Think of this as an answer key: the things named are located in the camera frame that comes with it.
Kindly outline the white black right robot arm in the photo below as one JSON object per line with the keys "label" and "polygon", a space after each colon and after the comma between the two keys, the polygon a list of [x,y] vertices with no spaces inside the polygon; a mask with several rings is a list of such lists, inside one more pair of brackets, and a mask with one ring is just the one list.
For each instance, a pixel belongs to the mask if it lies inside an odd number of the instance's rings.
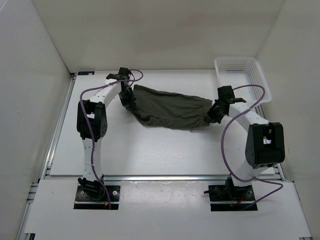
{"label": "white black right robot arm", "polygon": [[[262,90],[261,96],[253,104],[247,103],[241,97],[235,97],[234,90],[246,87],[257,87]],[[221,141],[221,155],[223,162],[230,173],[232,183],[225,186],[224,193],[230,200],[238,199],[243,188],[250,186],[258,179],[263,171],[282,163],[285,159],[284,128],[279,122],[269,122],[259,116],[254,108],[263,100],[266,90],[257,84],[247,84],[236,87],[222,86],[217,89],[218,99],[205,115],[208,123],[221,123],[225,116],[231,120],[225,126]],[[225,154],[225,136],[233,122],[237,122],[247,132],[245,144],[245,160],[233,171]]]}

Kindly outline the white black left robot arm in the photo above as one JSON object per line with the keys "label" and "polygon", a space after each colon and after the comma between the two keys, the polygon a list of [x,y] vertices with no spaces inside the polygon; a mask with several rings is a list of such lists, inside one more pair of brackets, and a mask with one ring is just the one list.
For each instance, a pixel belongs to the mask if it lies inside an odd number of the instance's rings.
{"label": "white black left robot arm", "polygon": [[76,130],[84,148],[84,174],[78,182],[93,200],[110,201],[101,168],[101,145],[108,129],[106,109],[119,96],[124,108],[134,110],[136,98],[131,83],[136,81],[130,69],[121,67],[118,73],[108,74],[102,86],[86,89],[80,94]]}

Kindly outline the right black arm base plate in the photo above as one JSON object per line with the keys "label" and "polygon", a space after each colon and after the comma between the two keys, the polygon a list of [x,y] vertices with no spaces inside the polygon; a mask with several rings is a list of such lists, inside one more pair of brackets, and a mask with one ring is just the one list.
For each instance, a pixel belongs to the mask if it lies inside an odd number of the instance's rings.
{"label": "right black arm base plate", "polygon": [[253,187],[236,187],[231,185],[209,185],[203,192],[209,196],[211,212],[245,212],[257,211]]}

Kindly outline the olive green shorts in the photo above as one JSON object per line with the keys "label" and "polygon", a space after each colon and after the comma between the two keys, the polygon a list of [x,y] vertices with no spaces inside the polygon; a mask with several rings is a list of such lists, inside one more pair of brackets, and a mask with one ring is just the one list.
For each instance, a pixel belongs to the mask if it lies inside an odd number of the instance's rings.
{"label": "olive green shorts", "polygon": [[133,94],[135,108],[129,111],[143,126],[193,131],[210,125],[205,116],[212,107],[211,99],[159,91],[138,84],[134,86]]}

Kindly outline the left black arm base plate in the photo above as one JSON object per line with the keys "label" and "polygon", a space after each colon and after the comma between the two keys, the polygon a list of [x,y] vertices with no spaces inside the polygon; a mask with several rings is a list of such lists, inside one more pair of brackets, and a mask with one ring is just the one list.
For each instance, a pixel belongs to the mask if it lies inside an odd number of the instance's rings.
{"label": "left black arm base plate", "polygon": [[81,185],[77,186],[74,205],[75,210],[118,210],[121,186],[120,185],[106,185],[110,196],[111,207],[107,203],[107,195],[104,189],[98,194],[86,192]]}

